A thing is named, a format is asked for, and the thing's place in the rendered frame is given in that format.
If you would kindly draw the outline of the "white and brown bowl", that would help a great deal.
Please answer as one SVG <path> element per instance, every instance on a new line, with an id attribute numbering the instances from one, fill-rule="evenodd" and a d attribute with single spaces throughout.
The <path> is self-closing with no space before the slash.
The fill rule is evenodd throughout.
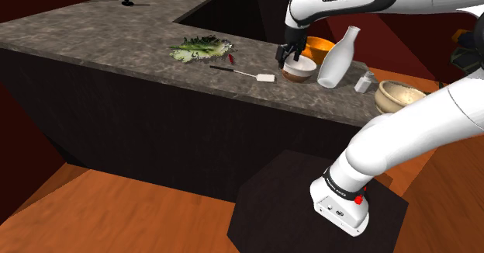
<path id="1" fill-rule="evenodd" d="M 316 63 L 308 57 L 300 55 L 295 61 L 294 56 L 290 55 L 283 64 L 282 75 L 289 81 L 302 83 L 313 75 L 316 67 Z"/>

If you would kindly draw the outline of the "dark kitchen counter cabinet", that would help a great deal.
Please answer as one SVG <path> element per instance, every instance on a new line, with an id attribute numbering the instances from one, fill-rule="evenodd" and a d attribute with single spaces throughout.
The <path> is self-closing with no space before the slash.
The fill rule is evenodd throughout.
<path id="1" fill-rule="evenodd" d="M 0 83 L 69 163 L 230 202 L 283 151 L 334 160 L 357 131 L 6 49 Z"/>

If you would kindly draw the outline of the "dark robot stand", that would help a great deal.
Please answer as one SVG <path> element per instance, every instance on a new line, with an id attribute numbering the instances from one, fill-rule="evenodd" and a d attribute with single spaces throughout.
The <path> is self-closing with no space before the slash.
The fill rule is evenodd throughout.
<path id="1" fill-rule="evenodd" d="M 408 203 L 376 180 L 369 224 L 352 237 L 313 208 L 310 183 L 330 160 L 283 151 L 239 190 L 227 236 L 240 253 L 393 253 Z"/>

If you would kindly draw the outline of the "orange bowl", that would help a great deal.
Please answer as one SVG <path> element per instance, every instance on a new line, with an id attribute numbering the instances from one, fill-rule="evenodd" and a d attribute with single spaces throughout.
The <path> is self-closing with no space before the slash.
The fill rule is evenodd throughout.
<path id="1" fill-rule="evenodd" d="M 316 36 L 308 36 L 306 41 L 306 48 L 302 55 L 314 61 L 317 65 L 323 63 L 327 53 L 333 48 L 334 43 Z"/>

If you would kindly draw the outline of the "white salt shaker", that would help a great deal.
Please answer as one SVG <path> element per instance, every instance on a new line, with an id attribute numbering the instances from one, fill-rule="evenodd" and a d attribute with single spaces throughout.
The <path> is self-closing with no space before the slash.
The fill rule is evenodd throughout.
<path id="1" fill-rule="evenodd" d="M 371 71 L 366 71 L 364 75 L 362 75 L 356 85 L 354 86 L 354 90 L 359 93 L 366 93 L 370 85 L 374 81 L 374 73 Z"/>

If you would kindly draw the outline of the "beige bowl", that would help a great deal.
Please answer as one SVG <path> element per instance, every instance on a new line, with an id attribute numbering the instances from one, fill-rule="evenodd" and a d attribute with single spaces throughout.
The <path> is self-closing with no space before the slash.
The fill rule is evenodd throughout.
<path id="1" fill-rule="evenodd" d="M 400 81 L 384 80 L 375 91 L 375 107 L 380 113 L 395 113 L 427 94 Z"/>

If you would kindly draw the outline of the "white bottle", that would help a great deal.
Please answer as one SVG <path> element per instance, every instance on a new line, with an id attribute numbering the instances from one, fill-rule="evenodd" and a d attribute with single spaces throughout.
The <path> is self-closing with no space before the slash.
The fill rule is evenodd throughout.
<path id="1" fill-rule="evenodd" d="M 360 28 L 349 26 L 344 36 L 331 48 L 320 66 L 317 83 L 324 88 L 335 88 L 346 74 L 354 57 L 354 42 Z"/>

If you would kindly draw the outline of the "green lettuce leaf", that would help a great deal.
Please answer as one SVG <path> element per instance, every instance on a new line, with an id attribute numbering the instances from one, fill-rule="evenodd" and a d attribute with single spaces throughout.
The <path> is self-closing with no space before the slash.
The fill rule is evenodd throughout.
<path id="1" fill-rule="evenodd" d="M 227 56 L 234 50 L 234 45 L 216 35 L 185 37 L 177 46 L 170 47 L 169 56 L 182 63 L 194 61 L 214 61 Z"/>

